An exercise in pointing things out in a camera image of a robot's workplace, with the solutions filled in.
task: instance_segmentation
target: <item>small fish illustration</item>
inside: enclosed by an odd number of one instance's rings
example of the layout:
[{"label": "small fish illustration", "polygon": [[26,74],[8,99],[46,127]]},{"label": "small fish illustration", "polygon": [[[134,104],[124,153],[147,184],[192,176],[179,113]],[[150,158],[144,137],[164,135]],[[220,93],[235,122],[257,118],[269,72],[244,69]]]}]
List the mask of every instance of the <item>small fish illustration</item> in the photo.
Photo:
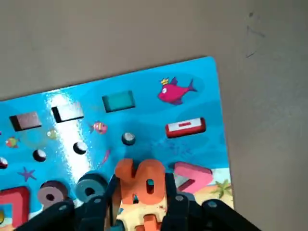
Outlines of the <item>small fish illustration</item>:
[{"label": "small fish illustration", "polygon": [[89,127],[90,127],[90,133],[92,133],[95,130],[100,134],[104,134],[107,131],[107,126],[100,121],[95,122],[93,125],[89,125]]},{"label": "small fish illustration", "polygon": [[182,97],[189,91],[197,91],[193,87],[193,80],[191,80],[191,83],[188,87],[183,88],[177,86],[177,78],[174,77],[172,81],[169,83],[169,79],[163,79],[160,81],[163,85],[161,92],[158,94],[158,98],[161,101],[171,103],[173,105],[180,105],[182,104]]},{"label": "small fish illustration", "polygon": [[5,145],[9,148],[18,148],[17,142],[19,141],[20,139],[17,139],[14,136],[12,136],[5,141]]},{"label": "small fish illustration", "polygon": [[0,224],[4,222],[4,211],[0,210]]},{"label": "small fish illustration", "polygon": [[58,133],[57,133],[57,131],[55,129],[50,129],[47,132],[47,136],[51,140],[56,140],[58,138]]}]

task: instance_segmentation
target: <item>beige surface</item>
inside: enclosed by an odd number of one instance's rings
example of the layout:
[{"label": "beige surface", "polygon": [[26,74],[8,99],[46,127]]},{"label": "beige surface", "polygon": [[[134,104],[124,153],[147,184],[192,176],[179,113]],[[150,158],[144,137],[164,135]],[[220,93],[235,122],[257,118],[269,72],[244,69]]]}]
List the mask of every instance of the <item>beige surface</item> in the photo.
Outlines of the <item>beige surface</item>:
[{"label": "beige surface", "polygon": [[307,0],[2,0],[0,98],[212,55],[236,209],[264,231],[308,230],[307,11]]}]

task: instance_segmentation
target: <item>blue puzzle board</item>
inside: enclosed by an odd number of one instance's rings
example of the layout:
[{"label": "blue puzzle board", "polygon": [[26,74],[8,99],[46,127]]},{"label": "blue puzzle board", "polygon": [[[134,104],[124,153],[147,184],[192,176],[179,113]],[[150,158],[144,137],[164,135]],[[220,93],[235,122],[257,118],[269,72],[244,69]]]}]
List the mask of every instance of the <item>blue puzzle board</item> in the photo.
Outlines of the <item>blue puzzle board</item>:
[{"label": "blue puzzle board", "polygon": [[[161,81],[168,78],[170,82],[174,77],[179,89],[173,89],[171,94],[178,96],[161,100],[159,93],[164,86]],[[106,112],[104,96],[128,95],[128,91],[133,100],[109,99],[112,107],[127,109]],[[70,103],[80,104],[83,117],[57,123],[51,108]],[[123,158],[137,161],[154,158],[163,163],[166,171],[172,171],[177,161],[209,169],[229,168],[218,75],[212,57],[2,101],[0,111],[0,157],[8,163],[6,169],[0,169],[0,179],[6,179],[0,181],[0,189],[30,188],[31,213],[42,208],[37,192],[47,180],[63,182],[69,189],[69,197],[76,199],[74,187],[79,178],[94,172],[110,179]],[[15,131],[10,116],[29,112],[37,113],[41,127]],[[165,125],[199,117],[206,121],[205,132],[167,138]],[[106,131],[95,124],[104,125]],[[50,131],[57,135],[51,137]],[[124,132],[136,136],[134,145],[123,144]],[[75,153],[76,142],[86,144],[85,154]],[[37,149],[46,153],[44,162],[33,158]],[[32,175],[25,177],[25,171]],[[12,215],[10,205],[0,206],[7,216]]]}]

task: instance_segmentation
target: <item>orange number piece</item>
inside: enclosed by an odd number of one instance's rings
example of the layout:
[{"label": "orange number piece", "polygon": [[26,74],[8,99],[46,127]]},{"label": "orange number piece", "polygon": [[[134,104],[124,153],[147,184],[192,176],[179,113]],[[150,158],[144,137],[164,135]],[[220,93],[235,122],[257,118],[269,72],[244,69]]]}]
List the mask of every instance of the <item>orange number piece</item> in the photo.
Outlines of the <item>orange number piece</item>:
[{"label": "orange number piece", "polygon": [[142,161],[136,174],[132,159],[120,160],[115,168],[115,175],[120,178],[124,204],[133,204],[134,195],[146,205],[155,205],[165,197],[165,168],[158,160]]}]

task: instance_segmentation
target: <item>fish with crown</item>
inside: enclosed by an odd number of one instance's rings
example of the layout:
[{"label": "fish with crown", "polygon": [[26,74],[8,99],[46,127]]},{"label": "fish with crown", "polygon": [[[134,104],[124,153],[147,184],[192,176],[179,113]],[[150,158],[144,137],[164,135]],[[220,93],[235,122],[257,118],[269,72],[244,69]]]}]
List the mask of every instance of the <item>fish with crown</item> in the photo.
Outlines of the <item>fish with crown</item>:
[{"label": "fish with crown", "polygon": [[107,131],[107,125],[103,124],[100,121],[95,122],[93,125],[89,125],[89,127],[90,127],[90,133],[92,133],[95,130],[100,134],[105,134]]},{"label": "fish with crown", "polygon": [[158,94],[158,98],[161,101],[166,103],[171,103],[173,105],[180,105],[182,104],[182,97],[189,91],[197,91],[193,87],[193,80],[191,80],[188,87],[180,87],[177,85],[178,81],[177,78],[174,77],[172,81],[169,83],[168,78],[164,78],[160,81],[163,85],[161,92]]}]

